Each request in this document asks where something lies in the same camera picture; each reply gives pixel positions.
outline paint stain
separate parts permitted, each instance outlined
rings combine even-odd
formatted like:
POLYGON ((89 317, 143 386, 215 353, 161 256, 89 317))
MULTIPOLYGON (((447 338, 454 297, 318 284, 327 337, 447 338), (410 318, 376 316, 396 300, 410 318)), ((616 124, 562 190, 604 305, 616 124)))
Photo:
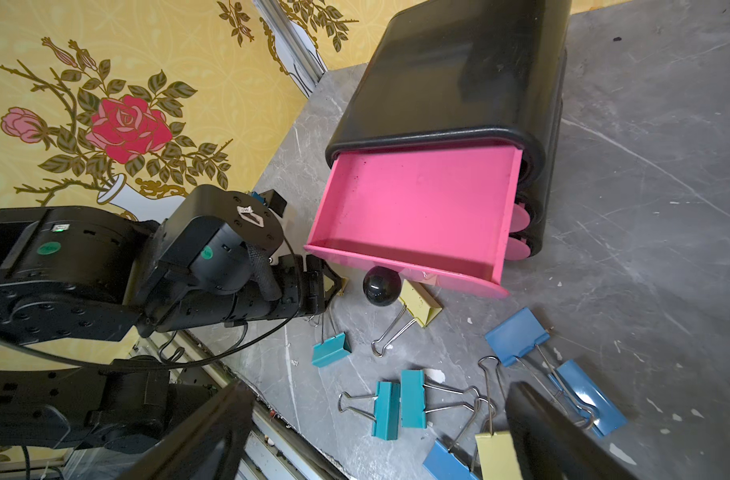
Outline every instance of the paint stain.
POLYGON ((637 465, 634 459, 624 453, 619 447, 615 446, 614 443, 610 444, 610 453, 617 456, 620 460, 627 462, 629 465, 637 465))
POLYGON ((647 400, 648 400, 648 403, 650 403, 650 404, 651 404, 652 406, 654 406, 654 407, 655 407, 655 409, 656 409, 656 410, 658 410, 658 413, 663 413, 663 412, 664 412, 663 410, 661 410, 660 408, 658 408, 658 405, 656 405, 656 404, 655 404, 655 403, 653 402, 653 400, 650 400, 649 398, 647 398, 647 400))
POLYGON ((424 374, 430 379, 432 379, 434 382, 437 383, 444 383, 445 382, 445 373, 443 373, 442 370, 437 369, 424 369, 424 374))

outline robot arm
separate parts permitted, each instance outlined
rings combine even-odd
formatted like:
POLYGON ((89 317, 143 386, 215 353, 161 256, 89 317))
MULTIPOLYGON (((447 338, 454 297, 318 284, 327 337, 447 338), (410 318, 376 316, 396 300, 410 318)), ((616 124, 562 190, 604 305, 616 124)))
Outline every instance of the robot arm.
POLYGON ((341 278, 313 255, 306 271, 301 256, 270 265, 282 241, 260 200, 211 185, 162 225, 88 206, 2 209, 0 338, 119 341, 134 325, 147 337, 322 313, 341 278))

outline pink rose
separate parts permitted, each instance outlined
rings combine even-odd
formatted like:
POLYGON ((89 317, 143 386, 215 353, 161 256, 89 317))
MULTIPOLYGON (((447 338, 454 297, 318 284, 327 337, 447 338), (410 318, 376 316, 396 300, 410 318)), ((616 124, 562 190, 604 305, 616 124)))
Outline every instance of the pink rose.
POLYGON ((28 144, 36 144, 43 139, 47 126, 32 110, 13 107, 2 118, 0 128, 11 137, 18 137, 28 144))
POLYGON ((157 151, 173 139, 165 114, 150 110, 145 100, 131 95, 121 101, 103 98, 92 120, 93 127, 85 138, 121 164, 157 151))

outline red rose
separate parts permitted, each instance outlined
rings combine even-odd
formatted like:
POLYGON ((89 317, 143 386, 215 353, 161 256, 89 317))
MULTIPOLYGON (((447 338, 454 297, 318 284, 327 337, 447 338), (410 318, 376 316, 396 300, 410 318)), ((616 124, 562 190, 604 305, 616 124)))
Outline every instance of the red rose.
POLYGON ((93 127, 85 138, 121 164, 157 151, 173 139, 166 115, 160 110, 150 110, 145 100, 131 95, 121 101, 103 98, 99 113, 91 120, 93 127))

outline black cable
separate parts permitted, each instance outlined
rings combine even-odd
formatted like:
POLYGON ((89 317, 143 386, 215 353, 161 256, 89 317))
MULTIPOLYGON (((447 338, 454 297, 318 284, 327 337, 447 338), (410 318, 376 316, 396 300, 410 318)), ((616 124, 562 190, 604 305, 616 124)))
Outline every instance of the black cable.
POLYGON ((64 480, 64 474, 61 472, 61 468, 58 468, 58 467, 50 467, 50 466, 47 467, 47 468, 50 468, 51 470, 56 470, 56 473, 59 474, 59 479, 60 480, 64 480))
POLYGON ((39 350, 34 350, 25 346, 17 345, 13 342, 8 342, 7 340, 3 340, 0 338, 0 345, 5 346, 11 350, 15 350, 17 352, 22 352, 27 355, 36 356, 38 358, 41 358, 43 360, 50 360, 52 362, 59 362, 59 363, 65 363, 67 365, 73 365, 73 366, 79 366, 82 368, 88 368, 88 369, 98 369, 102 372, 119 372, 119 373, 135 373, 135 372, 150 372, 150 371, 159 371, 159 370, 175 370, 175 369, 193 369, 199 366, 204 366, 209 363, 216 362, 217 360, 221 360, 222 358, 226 356, 230 356, 233 353, 239 352, 241 350, 247 349, 249 346, 255 345, 256 343, 264 340, 266 337, 270 336, 272 333, 280 330, 282 327, 286 326, 288 322, 293 320, 293 318, 298 315, 299 310, 301 309, 301 271, 300 268, 303 269, 303 265, 299 267, 298 265, 298 258, 296 258, 296 254, 293 252, 293 247, 291 246, 291 243, 287 241, 287 238, 283 235, 283 240, 285 244, 287 245, 287 248, 291 251, 291 255, 293 256, 293 263, 296 264, 296 283, 298 288, 298 307, 296 308, 296 311, 293 312, 291 316, 289 316, 287 319, 283 320, 282 323, 275 326, 272 330, 269 330, 268 332, 264 333, 263 335, 251 340, 248 343, 245 343, 243 346, 236 346, 233 348, 230 348, 226 350, 225 352, 219 353, 218 355, 210 356, 208 358, 197 360, 194 362, 184 362, 184 363, 169 363, 166 365, 134 365, 134 366, 121 366, 121 365, 109 365, 105 363, 94 363, 94 362, 83 362, 82 360, 73 360, 68 359, 64 356, 59 355, 53 355, 51 353, 45 353, 41 352, 39 350))
POLYGON ((176 339, 176 335, 177 334, 178 334, 178 330, 174 331, 171 334, 171 338, 167 342, 163 343, 162 346, 160 346, 159 349, 157 349, 157 356, 159 357, 160 362, 163 362, 163 363, 177 362, 178 359, 180 359, 182 356, 184 356, 184 353, 186 352, 186 349, 184 347, 182 347, 182 346, 179 346, 176 349, 176 351, 173 352, 173 355, 171 355, 171 358, 169 358, 169 359, 166 357, 165 353, 162 352, 163 350, 165 350, 166 348, 168 348, 168 345, 170 345, 171 342, 173 342, 173 340, 176 339))
POLYGON ((21 451, 24 452, 24 467, 26 469, 26 480, 32 480, 32 464, 29 460, 29 449, 25 446, 21 446, 21 451))

